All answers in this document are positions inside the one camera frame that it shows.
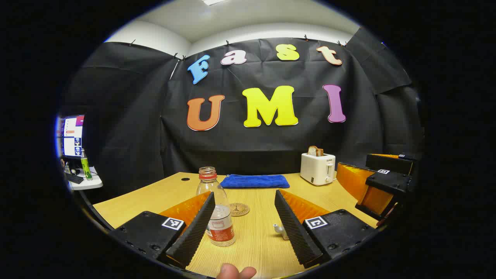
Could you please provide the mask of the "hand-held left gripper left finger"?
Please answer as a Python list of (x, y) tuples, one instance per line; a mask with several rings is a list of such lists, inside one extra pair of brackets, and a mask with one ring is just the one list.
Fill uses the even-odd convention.
[(200, 245), (214, 209), (214, 194), (207, 191), (161, 214), (143, 211), (110, 231), (110, 236), (146, 258), (185, 268)]

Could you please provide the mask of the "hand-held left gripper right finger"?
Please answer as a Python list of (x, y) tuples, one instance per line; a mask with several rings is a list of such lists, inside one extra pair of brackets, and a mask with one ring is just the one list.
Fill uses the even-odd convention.
[(352, 253), (378, 233), (345, 209), (330, 212), (283, 189), (276, 191), (274, 204), (305, 268)]

